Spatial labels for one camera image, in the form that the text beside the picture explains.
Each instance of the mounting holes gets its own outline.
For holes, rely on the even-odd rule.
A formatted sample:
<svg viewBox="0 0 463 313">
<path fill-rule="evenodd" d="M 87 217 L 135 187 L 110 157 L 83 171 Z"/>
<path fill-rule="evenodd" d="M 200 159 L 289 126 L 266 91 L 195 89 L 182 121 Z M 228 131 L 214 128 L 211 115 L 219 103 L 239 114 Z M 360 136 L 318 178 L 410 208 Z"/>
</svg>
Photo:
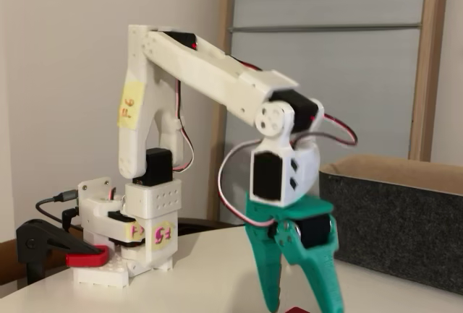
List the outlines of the mounting holes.
<svg viewBox="0 0 463 313">
<path fill-rule="evenodd" d="M 294 178 L 291 178 L 289 180 L 289 185 L 291 185 L 291 188 L 293 188 L 293 190 L 296 190 L 297 183 L 296 183 L 296 180 Z"/>
<path fill-rule="evenodd" d="M 297 162 L 295 159 L 291 159 L 291 167 L 294 170 L 294 172 L 297 171 Z"/>
</svg>

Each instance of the white wall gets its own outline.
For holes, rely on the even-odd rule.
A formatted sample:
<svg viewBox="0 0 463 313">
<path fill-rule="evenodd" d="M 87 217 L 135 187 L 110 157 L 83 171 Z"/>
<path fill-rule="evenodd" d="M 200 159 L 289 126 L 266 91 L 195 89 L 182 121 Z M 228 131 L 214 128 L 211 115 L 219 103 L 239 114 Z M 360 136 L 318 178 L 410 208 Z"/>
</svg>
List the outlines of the white wall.
<svg viewBox="0 0 463 313">
<path fill-rule="evenodd" d="M 218 8 L 218 0 L 5 1 L 16 226 L 40 216 L 35 202 L 82 180 L 111 176 L 123 192 L 116 117 L 127 68 L 128 24 L 178 27 L 215 43 Z M 211 102 L 187 88 L 183 101 L 196 152 L 194 168 L 182 176 L 180 215 L 204 218 Z M 4 132 L 8 126 L 0 128 Z M 152 133 L 149 143 L 156 142 Z M 65 207 L 56 203 L 49 209 L 58 214 Z"/>
<path fill-rule="evenodd" d="M 3 6 L 4 0 L 0 0 L 0 242 L 7 241 L 14 237 L 12 170 L 9 154 L 7 71 L 4 49 Z"/>
<path fill-rule="evenodd" d="M 447 0 L 431 160 L 463 165 L 463 3 Z"/>
</svg>

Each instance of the screw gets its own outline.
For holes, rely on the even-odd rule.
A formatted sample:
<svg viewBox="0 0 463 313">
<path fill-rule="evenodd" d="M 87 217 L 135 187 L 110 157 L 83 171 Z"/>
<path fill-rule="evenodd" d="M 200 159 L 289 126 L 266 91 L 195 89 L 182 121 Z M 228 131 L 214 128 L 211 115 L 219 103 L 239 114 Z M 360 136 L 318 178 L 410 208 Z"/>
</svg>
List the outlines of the screw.
<svg viewBox="0 0 463 313">
<path fill-rule="evenodd" d="M 35 249 L 35 239 L 28 239 L 26 242 L 26 247 L 28 249 Z"/>
</svg>

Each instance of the black clamp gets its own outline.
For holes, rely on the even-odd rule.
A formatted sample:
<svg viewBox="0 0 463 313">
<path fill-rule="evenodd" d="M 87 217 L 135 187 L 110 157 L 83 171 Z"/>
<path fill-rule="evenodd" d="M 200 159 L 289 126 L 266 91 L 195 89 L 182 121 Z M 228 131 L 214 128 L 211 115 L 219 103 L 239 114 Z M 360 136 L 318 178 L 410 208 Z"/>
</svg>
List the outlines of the black clamp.
<svg viewBox="0 0 463 313">
<path fill-rule="evenodd" d="M 59 250 L 66 254 L 100 254 L 101 250 L 41 219 L 32 219 L 16 230 L 17 258 L 26 265 L 27 284 L 45 278 L 47 254 Z"/>
</svg>

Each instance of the robotic arm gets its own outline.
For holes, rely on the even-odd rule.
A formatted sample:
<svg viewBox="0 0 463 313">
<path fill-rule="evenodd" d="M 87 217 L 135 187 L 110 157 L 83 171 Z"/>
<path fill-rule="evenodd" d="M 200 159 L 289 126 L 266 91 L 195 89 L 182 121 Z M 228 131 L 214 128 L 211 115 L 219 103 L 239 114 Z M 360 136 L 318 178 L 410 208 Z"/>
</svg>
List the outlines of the robotic arm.
<svg viewBox="0 0 463 313">
<path fill-rule="evenodd" d="M 341 313 L 333 264 L 338 245 L 333 207 L 305 196 L 317 179 L 320 154 L 314 137 L 292 140 L 293 134 L 312 133 L 319 127 L 323 106 L 300 95 L 294 80 L 276 71 L 249 68 L 192 33 L 129 27 L 118 126 L 119 171 L 132 183 L 126 184 L 123 197 L 110 193 L 109 198 L 107 178 L 79 185 L 84 240 L 118 253 L 129 276 L 172 267 L 182 188 L 172 169 L 183 160 L 178 81 L 225 105 L 263 135 L 251 154 L 243 220 L 269 310 L 278 306 L 283 254 L 290 264 L 302 266 L 322 312 Z M 153 120 L 159 148 L 147 150 Z"/>
<path fill-rule="evenodd" d="M 253 151 L 252 167 L 275 161 L 274 168 L 259 171 L 273 171 L 278 177 L 269 185 L 266 174 L 252 169 L 252 200 L 285 207 L 314 184 L 320 163 L 315 142 L 294 150 L 289 136 L 319 126 L 324 115 L 320 102 L 295 92 L 294 80 L 246 67 L 196 35 L 139 25 L 129 27 L 129 67 L 119 109 L 121 175 L 133 179 L 145 173 L 146 138 L 153 119 L 160 147 L 172 152 L 174 165 L 182 161 L 181 124 L 174 116 L 176 80 L 226 106 L 265 137 Z M 300 169 L 290 174 L 292 165 Z"/>
</svg>

